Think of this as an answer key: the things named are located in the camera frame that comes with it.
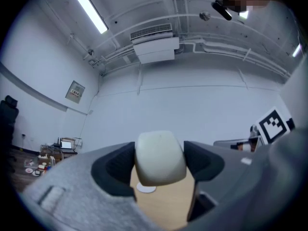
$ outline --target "ceiling pipe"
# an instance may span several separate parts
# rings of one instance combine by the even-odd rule
[[[108,57],[112,56],[113,54],[118,53],[118,52],[121,52],[121,51],[123,51],[123,50],[125,50],[125,49],[127,49],[127,48],[129,48],[129,47],[133,47],[133,44],[130,44],[130,45],[127,45],[127,46],[125,46],[125,47],[123,47],[123,48],[121,48],[121,49],[118,49],[117,51],[114,51],[114,52],[112,52],[112,53],[106,55],[105,58],[108,58]]]
[[[120,35],[120,34],[126,32],[126,31],[128,31],[128,30],[131,30],[132,28],[135,28],[135,27],[137,27],[137,26],[141,26],[141,25],[143,25],[143,24],[146,24],[146,23],[149,23],[149,22],[153,22],[153,21],[157,21],[157,20],[168,19],[168,18],[174,18],[174,17],[184,17],[184,16],[196,16],[196,17],[199,17],[199,14],[194,14],[194,13],[189,13],[189,14],[186,14],[186,13],[185,13],[185,14],[171,14],[171,15],[160,16],[160,17],[156,17],[156,18],[153,18],[153,19],[149,19],[149,20],[143,21],[143,22],[139,22],[139,23],[137,23],[137,24],[135,24],[135,25],[132,25],[132,26],[130,26],[130,27],[125,28],[124,30],[122,30],[122,31],[120,31],[120,32],[118,32],[118,33],[116,33],[116,34],[113,34],[110,38],[107,38],[105,41],[99,43],[98,45],[96,45],[96,46],[93,47],[92,49],[96,49],[96,48],[102,46],[102,45],[105,44],[106,42],[112,40],[114,37],[116,37],[116,36],[118,36],[118,35]],[[225,20],[223,17],[219,17],[219,16],[211,16],[211,18],[212,18],[212,19]],[[265,37],[266,39],[268,39],[269,41],[271,41],[271,42],[272,42],[273,44],[275,44],[276,46],[280,47],[280,45],[277,44],[275,41],[273,41],[273,40],[270,39],[269,37],[265,36],[265,35],[262,34],[261,32],[255,30],[255,29],[253,29],[253,28],[251,28],[251,27],[249,27],[249,26],[243,25],[243,24],[241,24],[241,23],[239,23],[239,22],[237,22],[237,21],[234,21],[234,20],[229,21],[229,23],[234,23],[234,24],[238,24],[238,25],[240,25],[240,26],[246,27],[246,28],[248,28],[248,29],[250,29],[250,30],[256,32],[257,34],[259,34],[259,35]]]
[[[110,71],[107,71],[107,72],[101,74],[101,76],[105,76],[105,75],[107,75],[107,74],[109,74],[109,73],[112,73],[112,72],[114,72],[114,71],[117,71],[117,70],[120,70],[120,69],[123,69],[123,68],[126,68],[126,67],[133,66],[133,65],[135,65],[135,64],[140,64],[140,62],[135,62],[135,63],[131,63],[131,64],[124,65],[124,66],[122,66],[122,67],[118,67],[118,68],[112,69],[112,70],[110,70]]]
[[[107,61],[110,61],[111,59],[114,59],[114,58],[116,58],[116,57],[118,57],[118,56],[120,56],[120,55],[122,55],[124,53],[130,52],[130,51],[133,51],[133,50],[134,50],[133,48],[127,49],[127,50],[122,51],[122,52],[120,52],[118,54],[112,55],[111,57],[106,57],[106,59],[107,59]]]
[[[246,57],[249,55],[250,51],[251,51],[251,48],[249,48],[249,50],[247,51],[246,55],[244,56],[243,62],[245,61]]]
[[[193,48],[192,48],[193,53],[214,53],[214,54],[223,54],[223,55],[227,55],[227,56],[232,56],[232,57],[236,57],[236,58],[239,58],[239,59],[243,59],[244,58],[244,55],[241,55],[241,54],[238,54],[238,53],[234,53],[234,52],[230,52],[230,51],[223,51],[223,50],[215,50],[215,51],[213,51],[212,49],[208,49],[205,46],[203,47],[204,51],[196,51],[196,44],[197,43],[203,43],[203,42],[185,42],[185,41],[180,42],[180,44],[190,44],[190,45],[193,45]],[[272,72],[275,72],[275,73],[285,77],[285,72],[281,72],[280,70],[275,69],[271,65],[265,64],[265,63],[263,63],[263,62],[261,62],[261,61],[259,61],[257,59],[253,59],[253,58],[247,57],[246,61],[254,63],[254,64],[257,64],[257,65],[259,65],[259,66],[261,66],[263,68],[266,68],[267,70],[270,70]]]
[[[184,0],[184,4],[185,4],[185,12],[188,14],[188,4],[187,4],[187,0]],[[189,33],[189,17],[186,17],[186,24],[187,24],[187,32]]]
[[[224,43],[216,43],[216,42],[207,42],[205,41],[202,37],[201,39],[196,39],[194,40],[194,42],[196,43],[202,43],[206,46],[209,46],[209,47],[221,47],[221,48],[227,48],[227,49],[232,49],[232,50],[236,50],[236,51],[242,51],[242,52],[247,52],[247,49],[245,48],[242,48],[242,47],[237,47],[237,46],[234,46],[234,45],[230,45],[230,44],[224,44]],[[286,73],[287,71],[282,68],[281,66],[279,66],[278,64],[276,64],[275,62],[269,60],[268,58],[264,57],[264,56],[261,56],[260,54],[258,53],[255,53],[253,51],[250,51],[250,54],[251,55],[254,55],[264,61],[266,61],[267,63],[275,66],[276,68],[278,68],[279,70],[281,70],[283,73]]]
[[[129,55],[132,55],[132,54],[136,54],[135,51],[129,51],[129,52],[126,52],[124,55],[120,55],[120,56],[115,57],[115,58],[113,58],[113,59],[109,59],[109,60],[107,61],[106,64],[109,64],[109,63],[111,63],[111,62],[113,62],[113,61],[116,61],[116,60],[118,60],[118,59],[121,59],[121,58],[123,58],[123,57],[125,57],[125,56],[129,56]]]
[[[237,41],[239,41],[239,42],[241,42],[241,43],[244,43],[244,44],[247,44],[247,42],[245,42],[245,41],[243,41],[243,40],[240,40],[240,39],[237,39],[237,38],[232,38],[232,37],[229,37],[229,36],[226,36],[226,35],[219,35],[219,34],[213,34],[213,33],[204,33],[204,32],[198,32],[198,33],[189,33],[189,34],[197,34],[196,36],[192,36],[192,37],[187,37],[187,38],[185,38],[185,40],[191,40],[191,39],[200,39],[200,38],[210,38],[210,39],[219,39],[219,40],[226,40],[226,41],[231,41],[232,42],[232,40],[237,40]],[[225,38],[217,38],[217,37],[212,37],[212,36],[209,36],[209,35],[217,35],[217,36],[221,36],[221,37],[225,37]],[[273,58],[275,58],[275,61],[276,62],[281,62],[281,64],[284,64],[280,59],[277,59],[276,57],[274,57],[274,56],[271,56],[272,57],[272,59]]]
[[[122,16],[122,15],[124,15],[124,14],[126,14],[126,13],[128,13],[130,11],[132,11],[132,10],[135,10],[137,8],[140,8],[140,7],[143,7],[143,6],[146,6],[146,5],[150,5],[150,4],[153,4],[153,3],[158,3],[158,2],[162,2],[162,0],[142,0],[139,3],[133,4],[129,8],[122,7],[116,13],[113,13],[110,16],[104,17],[104,20],[105,21],[112,21],[112,20],[115,20],[116,18],[118,18],[118,17],[120,17],[120,16]]]
[[[173,1],[173,5],[174,5],[174,8],[175,8],[175,12],[177,14],[179,14],[179,10],[178,10],[178,6],[177,6],[177,0],[172,0]],[[180,27],[180,31],[182,32],[182,27],[181,27],[181,21],[180,21],[180,18],[178,17],[178,25]]]

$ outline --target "fluorescent light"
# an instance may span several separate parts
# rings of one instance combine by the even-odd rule
[[[294,51],[293,54],[292,54],[293,57],[296,57],[296,55],[298,54],[300,48],[301,48],[301,45],[298,44],[297,48],[295,49],[295,51]]]
[[[240,17],[247,19],[248,17],[248,10],[245,12],[240,12]]]
[[[78,2],[83,7],[85,12],[88,14],[91,21],[94,23],[94,25],[96,26],[96,28],[99,30],[100,33],[103,33],[108,30],[107,26],[96,12],[90,0],[78,0]]]

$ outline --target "wooden surface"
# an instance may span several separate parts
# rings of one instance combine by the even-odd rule
[[[158,226],[175,230],[187,225],[187,214],[193,196],[194,180],[187,169],[186,178],[176,183],[159,186],[153,193],[137,190],[138,176],[135,167],[130,185],[135,190],[139,208]]]
[[[21,193],[27,185],[30,185],[37,178],[32,174],[25,172],[24,161],[25,159],[34,159],[36,155],[30,154],[27,152],[21,152],[15,149],[10,150],[10,155],[16,157],[16,162],[13,159],[8,159],[10,165],[15,169],[15,172],[12,173],[10,168],[7,168],[7,174],[11,180],[13,187]]]
[[[11,155],[17,161],[9,160],[15,173],[7,170],[11,183],[18,192],[35,181],[37,178],[27,174],[24,168],[24,160],[34,158],[35,155],[18,150],[11,150]],[[187,225],[187,214],[190,208],[194,180],[187,169],[186,178],[167,185],[159,186],[153,193],[142,193],[137,190],[138,176],[135,167],[131,173],[130,185],[135,190],[139,208],[158,226],[165,230],[176,230]]]

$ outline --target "office chair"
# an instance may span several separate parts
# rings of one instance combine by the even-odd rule
[[[4,148],[6,150],[6,158],[12,158],[15,162],[17,159],[12,155],[8,155],[7,153],[12,144],[14,125],[19,113],[19,110],[16,108],[17,102],[17,100],[9,95],[7,95],[5,99],[0,102],[0,116],[3,126],[1,141],[3,142]],[[10,164],[7,165],[12,169],[12,172],[14,173],[15,170],[12,168],[12,166]]]

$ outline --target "clutter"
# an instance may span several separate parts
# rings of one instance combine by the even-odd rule
[[[76,149],[76,144],[75,144],[75,139],[72,138],[61,138],[61,142],[60,144],[62,144],[62,142],[70,142],[71,143],[71,148],[70,149]]]
[[[46,154],[45,156],[39,155],[38,158],[41,158],[41,159],[48,159],[48,156],[47,156],[47,154]]]
[[[39,175],[37,175],[37,174],[35,173],[35,171],[32,172],[32,175],[35,176],[35,177],[39,176]]]
[[[53,156],[50,156],[51,159],[51,166],[55,166],[56,165],[56,160]]]
[[[31,174],[31,173],[33,172],[33,169],[31,169],[31,168],[26,168],[25,172],[28,173],[28,174]]]
[[[38,158],[34,158],[34,159],[26,159],[24,161],[24,167],[25,168],[32,168],[32,169],[37,169],[39,166],[39,163],[38,163]]]

